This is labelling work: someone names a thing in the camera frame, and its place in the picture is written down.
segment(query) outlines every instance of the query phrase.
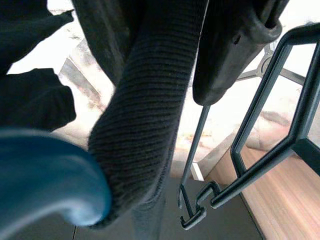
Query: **knit fabric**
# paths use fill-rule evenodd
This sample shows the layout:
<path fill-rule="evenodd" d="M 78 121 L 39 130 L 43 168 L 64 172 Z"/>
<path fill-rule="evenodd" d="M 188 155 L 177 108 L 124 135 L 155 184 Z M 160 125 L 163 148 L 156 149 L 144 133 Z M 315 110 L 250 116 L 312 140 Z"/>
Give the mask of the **knit fabric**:
<path fill-rule="evenodd" d="M 89 48 L 117 86 L 145 14 L 146 0 L 72 0 Z"/>
<path fill-rule="evenodd" d="M 89 138 L 112 191 L 107 225 L 147 200 L 165 166 L 206 0 L 150 1 L 115 94 Z"/>
<path fill-rule="evenodd" d="M 151 197 L 141 203 L 132 211 L 134 235 L 137 240 L 158 240 L 162 226 L 162 218 L 165 209 L 165 192 L 170 166 L 174 155 L 179 123 L 176 123 L 175 134 L 170 143 L 168 156 L 165 160 L 162 172 L 157 179 Z"/>

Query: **wooden floor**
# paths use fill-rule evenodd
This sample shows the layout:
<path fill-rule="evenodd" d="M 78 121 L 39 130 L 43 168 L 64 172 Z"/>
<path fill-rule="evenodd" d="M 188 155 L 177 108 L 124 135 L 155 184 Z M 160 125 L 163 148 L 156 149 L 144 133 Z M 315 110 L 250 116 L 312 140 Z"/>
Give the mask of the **wooden floor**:
<path fill-rule="evenodd" d="M 247 167 L 264 154 L 241 151 Z M 234 179 L 228 150 L 206 181 L 229 185 Z M 242 193 L 267 239 L 320 239 L 320 177 L 301 159 L 287 158 Z"/>

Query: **blue plastic object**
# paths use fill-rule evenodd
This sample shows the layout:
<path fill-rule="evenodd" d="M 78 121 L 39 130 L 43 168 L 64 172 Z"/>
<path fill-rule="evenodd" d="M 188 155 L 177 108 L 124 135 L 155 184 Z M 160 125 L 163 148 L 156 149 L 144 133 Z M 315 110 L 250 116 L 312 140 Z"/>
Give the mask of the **blue plastic object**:
<path fill-rule="evenodd" d="M 0 129 L 0 239 L 54 212 L 94 225 L 110 208 L 104 173 L 86 151 L 46 132 Z"/>

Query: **floor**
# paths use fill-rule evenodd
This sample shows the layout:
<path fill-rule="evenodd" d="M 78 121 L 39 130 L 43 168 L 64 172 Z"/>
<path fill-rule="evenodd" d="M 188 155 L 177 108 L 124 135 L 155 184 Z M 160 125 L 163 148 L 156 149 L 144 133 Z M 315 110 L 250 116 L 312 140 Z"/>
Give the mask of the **floor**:
<path fill-rule="evenodd" d="M 237 196 L 226 205 L 212 209 L 206 201 L 206 218 L 194 228 L 185 231 L 180 216 L 186 218 L 186 211 L 177 206 L 179 179 L 171 178 L 166 189 L 166 206 L 162 220 L 160 240 L 220 240 L 220 239 L 262 239 L 244 202 Z M 194 199 L 204 183 L 194 180 L 187 182 L 187 192 Z M 28 226 L 9 240 L 133 240 L 134 232 L 131 215 L 123 216 L 116 224 L 104 230 L 75 228 L 59 216 L 49 216 Z"/>

